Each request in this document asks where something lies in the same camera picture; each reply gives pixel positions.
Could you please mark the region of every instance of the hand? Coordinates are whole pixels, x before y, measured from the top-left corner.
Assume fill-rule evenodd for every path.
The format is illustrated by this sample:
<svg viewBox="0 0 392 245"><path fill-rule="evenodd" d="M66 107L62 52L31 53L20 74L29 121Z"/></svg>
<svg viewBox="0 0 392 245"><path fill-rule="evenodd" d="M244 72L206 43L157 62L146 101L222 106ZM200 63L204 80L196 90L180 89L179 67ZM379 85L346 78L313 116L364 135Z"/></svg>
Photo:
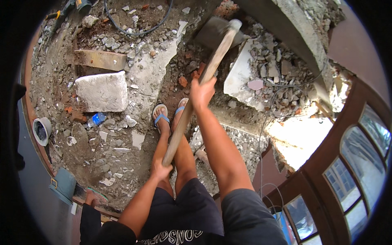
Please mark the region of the hand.
<svg viewBox="0 0 392 245"><path fill-rule="evenodd" d="M156 180L161 181L164 180L165 178L168 177L170 171L173 169L173 165L169 165L167 167L164 167L162 165L162 159L156 160L154 163L151 165L151 177Z"/></svg>
<svg viewBox="0 0 392 245"><path fill-rule="evenodd" d="M211 80L203 85L200 85L197 79L192 80L189 97L192 100L193 108L196 112L207 108L208 103L215 93L215 82L216 77L212 77Z"/></svg>

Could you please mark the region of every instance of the glass pane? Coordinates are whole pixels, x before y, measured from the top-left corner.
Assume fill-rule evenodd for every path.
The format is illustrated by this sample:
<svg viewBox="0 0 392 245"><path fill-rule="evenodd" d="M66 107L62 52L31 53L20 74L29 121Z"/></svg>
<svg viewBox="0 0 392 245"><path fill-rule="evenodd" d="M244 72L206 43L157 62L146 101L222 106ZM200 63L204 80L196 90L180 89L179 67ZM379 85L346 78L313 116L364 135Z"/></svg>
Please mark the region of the glass pane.
<svg viewBox="0 0 392 245"><path fill-rule="evenodd" d="M308 241L304 242L302 245L322 245L322 244L323 243L321 242L320 235L317 235L312 239L309 239Z"/></svg>
<svg viewBox="0 0 392 245"><path fill-rule="evenodd" d="M358 127L345 133L341 151L358 176L365 198L372 209L385 179L385 169L380 157Z"/></svg>
<svg viewBox="0 0 392 245"><path fill-rule="evenodd" d="M342 170L342 174L336 171L337 168ZM327 169L325 176L338 196L343 211L351 207L361 196L358 187L355 186L354 180L339 158Z"/></svg>
<svg viewBox="0 0 392 245"><path fill-rule="evenodd" d="M287 243L290 245L297 245L297 240L295 239L294 232L292 231L291 225L286 217L286 214L284 212L277 212L276 214L273 214L273 216L278 219L278 223L282 228Z"/></svg>
<svg viewBox="0 0 392 245"><path fill-rule="evenodd" d="M301 239L317 231L313 218L306 207L302 196L297 197L294 201L287 204L287 209L297 228L298 235Z"/></svg>
<svg viewBox="0 0 392 245"><path fill-rule="evenodd" d="M385 124L381 121L380 117L370 106L366 105L360 123L366 131L368 131L380 151L385 156L389 143L391 142L391 134Z"/></svg>
<svg viewBox="0 0 392 245"><path fill-rule="evenodd" d="M367 216L366 209L363 201L360 201L355 207L345 216L348 229L351 233L351 240L353 241L355 237L363 230L365 227Z"/></svg>

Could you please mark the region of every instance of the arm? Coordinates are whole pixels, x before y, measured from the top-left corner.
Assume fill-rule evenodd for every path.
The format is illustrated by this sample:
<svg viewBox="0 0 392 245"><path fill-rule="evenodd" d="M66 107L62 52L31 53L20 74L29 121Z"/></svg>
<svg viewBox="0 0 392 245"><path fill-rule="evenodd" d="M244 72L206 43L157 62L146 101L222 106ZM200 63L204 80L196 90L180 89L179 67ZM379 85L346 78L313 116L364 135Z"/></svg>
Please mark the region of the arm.
<svg viewBox="0 0 392 245"><path fill-rule="evenodd" d="M223 200L233 190L254 191L254 189L240 152L207 107L215 93L215 82L216 78L213 77L209 82L200 86L197 79L192 80L190 98L212 171L218 181L221 200Z"/></svg>
<svg viewBox="0 0 392 245"><path fill-rule="evenodd" d="M172 165L164 167L162 164L156 164L155 166L159 169L154 171L154 175L151 175L147 182L136 193L118 219L118 222L131 228L136 237L139 237L140 231L147 221L152 198L154 197L158 183L167 177L173 169Z"/></svg>

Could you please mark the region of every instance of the electrical cable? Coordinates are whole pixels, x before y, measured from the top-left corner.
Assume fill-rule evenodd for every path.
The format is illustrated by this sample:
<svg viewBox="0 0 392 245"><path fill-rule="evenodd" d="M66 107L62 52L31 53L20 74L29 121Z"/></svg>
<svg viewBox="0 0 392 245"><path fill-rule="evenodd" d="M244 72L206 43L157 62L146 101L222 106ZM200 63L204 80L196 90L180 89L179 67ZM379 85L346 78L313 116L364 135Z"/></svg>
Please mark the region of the electrical cable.
<svg viewBox="0 0 392 245"><path fill-rule="evenodd" d="M140 33L129 33L129 32L127 32L127 31L123 30L121 27L119 27L119 26L116 24L116 22L114 22L112 16L109 14L109 10L107 10L107 3L106 3L106 0L103 0L103 6L104 6L104 8L105 8L107 17L112 21L113 25L114 25L120 32L125 33L125 34L127 34L127 35L131 35L131 36L140 36L140 35L145 35L145 34L148 34L148 33L152 32L153 30L157 29L160 25L162 25L163 22L165 22L165 20L166 20L167 17L169 16L170 10L171 10L172 5L173 5L173 1L174 1L174 0L170 0L169 9L167 10L165 17L161 20L161 22L158 23L158 25L154 26L153 28L149 29L148 31L144 31L144 32L140 32Z"/></svg>
<svg viewBox="0 0 392 245"><path fill-rule="evenodd" d="M261 186L261 187L260 187L259 195L260 195L261 198L262 198L263 196L265 196L265 197L271 202L271 205L272 205L272 207L274 208L274 212L275 212L275 213L276 213L275 207L280 207L280 206L274 205L274 204L272 203L271 199L270 199L268 196L263 195L263 192L262 192L262 188L263 188L264 186L266 186L266 185L273 185L273 186L277 189L277 191L278 191L278 193L279 193L279 195L280 195L280 198L281 198L281 200L282 200L282 207L281 207L281 208L282 208L282 212L283 212L284 201L283 201L283 197L282 197L282 194L281 194L279 188L278 188L275 184L273 184L273 183L266 183L266 184L263 185L263 159L262 159L262 157L261 157L261 153L262 153L262 152L261 152L260 142L261 142L261 135L262 135L263 130L264 130L264 127L265 127L265 123L267 122L267 119L268 119L269 115L270 115L271 112L272 112L272 105L274 104L275 99L276 99L276 95L277 95L277 93L278 93L280 90L286 89L286 88L289 88L289 87L293 87L293 88L296 88L296 89L300 90L300 91L302 92L302 94L306 96L306 94L305 94L304 91L300 88L300 86L309 84L309 83L315 81L317 78L319 78L319 77L321 76L321 74L323 73L324 69L327 67L327 64L328 64L328 59L325 61L322 70L320 71L320 73L319 73L315 78L313 78L313 79L311 79L310 81L307 81L307 82L305 82L305 83L299 84L299 85L275 84L275 83L271 83L270 81L266 80L265 78L262 78L263 81L269 83L269 84L272 85L273 87L280 87L280 88L279 88L277 91L275 91L274 94L272 95L271 103L270 103L270 110L268 111L268 113L266 113L264 122L263 122L263 124L261 125L260 134L259 134L259 145L258 145L258 150L259 150L259 154L260 154L260 186ZM279 69L277 69L277 70L278 70L279 82L280 82L280 73L279 73ZM306 115L300 115L300 116L285 116L285 115L282 115L282 116L278 116L278 115L275 115L275 114L273 114L273 113L272 113L272 115L273 115L274 117L290 117L290 118L306 116Z"/></svg>

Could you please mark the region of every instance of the white bucket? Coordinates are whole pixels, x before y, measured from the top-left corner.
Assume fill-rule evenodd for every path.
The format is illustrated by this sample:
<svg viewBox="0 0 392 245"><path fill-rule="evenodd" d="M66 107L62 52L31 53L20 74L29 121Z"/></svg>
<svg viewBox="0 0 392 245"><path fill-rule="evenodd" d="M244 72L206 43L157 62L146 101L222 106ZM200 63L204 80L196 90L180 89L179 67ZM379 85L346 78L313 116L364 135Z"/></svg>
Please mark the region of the white bucket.
<svg viewBox="0 0 392 245"><path fill-rule="evenodd" d="M42 139L40 139L40 137L37 135L37 128L40 125L42 125L45 130L45 135L42 137ZM34 119L33 134L38 144L42 146L46 146L49 142L49 136L51 133L52 133L52 125L47 117Z"/></svg>

